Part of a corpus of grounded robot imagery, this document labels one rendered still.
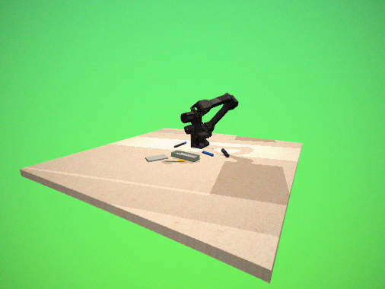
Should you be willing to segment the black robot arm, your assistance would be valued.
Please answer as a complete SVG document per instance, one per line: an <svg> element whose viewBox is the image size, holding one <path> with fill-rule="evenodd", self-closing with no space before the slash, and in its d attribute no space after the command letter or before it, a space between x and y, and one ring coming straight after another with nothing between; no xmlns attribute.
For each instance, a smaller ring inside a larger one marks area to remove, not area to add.
<svg viewBox="0 0 385 289"><path fill-rule="evenodd" d="M212 132L214 131L215 125L219 122L219 120L229 111L233 110L238 106L238 101L233 95L228 93L216 97L211 100L199 100L193 106L190 107L191 111L182 113L180 116L182 123L188 122L201 122L202 117L210 111L210 109L220 106L223 104L223 107L212 117L209 122L204 122L202 124L203 131L209 134L209 138L212 136ZM196 110L196 109L197 110ZM196 125L187 125L184 126L185 133L192 134L197 133Z"/></svg>

